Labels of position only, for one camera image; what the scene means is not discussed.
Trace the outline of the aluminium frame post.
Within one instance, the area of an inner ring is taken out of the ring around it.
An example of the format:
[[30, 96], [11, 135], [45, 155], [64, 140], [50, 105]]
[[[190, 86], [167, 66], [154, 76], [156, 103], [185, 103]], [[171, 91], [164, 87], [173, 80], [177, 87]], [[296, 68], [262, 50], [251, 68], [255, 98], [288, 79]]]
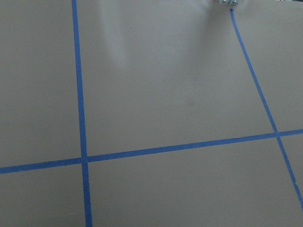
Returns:
[[239, 0], [215, 0], [216, 3], [223, 5], [237, 5], [239, 4]]

